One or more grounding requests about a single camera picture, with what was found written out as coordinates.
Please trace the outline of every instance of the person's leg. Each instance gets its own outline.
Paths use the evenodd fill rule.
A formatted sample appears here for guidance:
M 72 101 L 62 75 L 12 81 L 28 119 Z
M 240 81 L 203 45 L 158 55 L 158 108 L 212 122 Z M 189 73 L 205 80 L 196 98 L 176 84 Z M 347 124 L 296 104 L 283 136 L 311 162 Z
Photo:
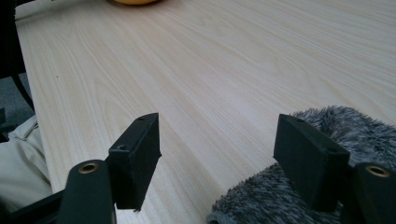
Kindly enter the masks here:
M 0 199 L 9 212 L 51 195 L 49 174 L 35 116 L 0 144 Z

